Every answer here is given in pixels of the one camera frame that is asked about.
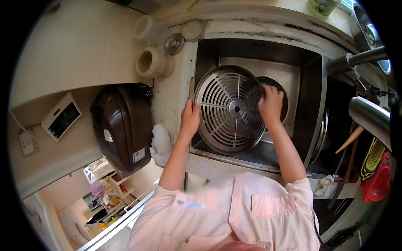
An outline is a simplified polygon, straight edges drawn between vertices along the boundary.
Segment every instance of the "hand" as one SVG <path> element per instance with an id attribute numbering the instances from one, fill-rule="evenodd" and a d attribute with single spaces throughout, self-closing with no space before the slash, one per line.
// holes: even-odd
<path id="1" fill-rule="evenodd" d="M 186 101 L 186 106 L 181 113 L 181 124 L 180 124 L 180 133 L 179 138 L 190 143 L 194 134 L 198 130 L 198 126 L 200 124 L 200 107 L 199 105 L 193 106 L 193 100 L 188 99 Z"/>
<path id="2" fill-rule="evenodd" d="M 268 129 L 271 131 L 272 127 L 281 123 L 281 111 L 283 92 L 279 92 L 274 86 L 267 86 L 263 84 L 265 97 L 262 96 L 258 102 L 258 111 L 260 112 L 263 121 Z"/>

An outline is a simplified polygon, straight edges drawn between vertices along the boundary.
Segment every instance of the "kitchen countertop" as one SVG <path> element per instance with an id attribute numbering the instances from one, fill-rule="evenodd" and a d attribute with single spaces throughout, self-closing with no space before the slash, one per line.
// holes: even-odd
<path id="1" fill-rule="evenodd" d="M 203 19 L 205 32 L 201 39 L 244 38 L 273 41 L 305 48 L 329 58 L 346 52 L 358 53 L 350 34 L 349 14 L 341 9 L 335 9 L 329 19 L 321 20 L 312 16 L 313 13 L 305 5 L 305 1 L 247 1 L 245 3 L 239 0 L 230 2 L 232 4 L 226 0 L 200 1 L 190 12 L 182 12 L 182 8 L 175 6 L 163 9 L 153 16 L 159 22 L 172 26 L 169 28 L 171 33 L 180 32 L 182 24 L 187 20 Z M 296 29 L 292 25 L 286 25 L 289 23 L 297 23 L 299 28 L 305 25 L 307 28 Z M 321 35 L 318 31 L 311 32 L 309 28 L 312 23 L 322 26 L 325 24 L 325 29 L 320 29 L 322 34 L 326 33 L 328 36 Z M 165 79 L 154 80 L 152 99 L 154 123 L 162 124 L 169 130 L 173 143 L 179 133 L 181 111 L 187 98 L 193 95 L 190 90 L 191 85 L 194 84 L 197 46 L 198 42 L 186 42 L 183 49 L 174 56 L 176 67 L 173 74 Z M 385 77 L 376 69 L 373 70 L 372 66 L 360 65 L 358 71 L 369 82 L 382 88 L 386 87 Z M 384 104 L 386 100 L 382 99 L 380 102 Z M 209 180 L 223 174 L 247 171 L 265 175 L 283 184 L 280 174 L 225 163 L 192 153 L 189 154 L 187 163 L 188 173 Z M 310 183 L 313 191 L 320 186 L 317 179 L 310 179 Z M 332 198 L 339 184 L 335 182 L 326 194 L 315 196 L 315 198 Z M 360 181 L 345 184 L 338 198 L 355 197 L 356 193 L 360 192 L 359 185 Z"/>

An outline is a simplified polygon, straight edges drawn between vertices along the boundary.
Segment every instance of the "white towel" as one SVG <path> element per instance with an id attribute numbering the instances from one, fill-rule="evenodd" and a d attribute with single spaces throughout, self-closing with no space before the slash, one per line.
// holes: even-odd
<path id="1" fill-rule="evenodd" d="M 166 166 L 172 152 L 172 143 L 168 130 L 161 124 L 156 124 L 152 129 L 152 147 L 150 153 L 155 163 L 159 166 Z"/>
<path id="2" fill-rule="evenodd" d="M 332 177 L 331 175 L 327 175 L 324 178 L 320 179 L 321 188 L 319 188 L 315 192 L 315 194 L 322 195 L 324 192 L 326 193 L 326 191 L 328 190 L 328 187 L 330 187 L 333 182 L 334 182 L 334 177 Z"/>

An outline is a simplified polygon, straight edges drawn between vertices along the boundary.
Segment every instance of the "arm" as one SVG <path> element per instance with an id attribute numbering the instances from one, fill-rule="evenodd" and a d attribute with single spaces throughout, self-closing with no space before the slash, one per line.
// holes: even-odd
<path id="1" fill-rule="evenodd" d="M 181 190 L 184 184 L 190 142 L 200 123 L 200 107 L 196 104 L 193 109 L 192 104 L 193 100 L 186 101 L 176 144 L 159 180 L 159 186 L 169 191 Z"/>
<path id="2" fill-rule="evenodd" d="M 281 123 L 283 92 L 276 87 L 263 85 L 265 97 L 258 102 L 258 110 L 271 133 L 284 182 L 306 178 L 306 170 L 299 153 Z"/>

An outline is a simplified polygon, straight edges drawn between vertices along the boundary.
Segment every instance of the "steel grate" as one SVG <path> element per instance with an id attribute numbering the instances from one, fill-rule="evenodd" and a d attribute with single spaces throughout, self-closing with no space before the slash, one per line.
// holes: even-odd
<path id="1" fill-rule="evenodd" d="M 260 84 L 247 70 L 222 65 L 208 72 L 195 91 L 201 108 L 199 133 L 215 151 L 236 155 L 253 148 L 265 124 L 258 112 Z"/>

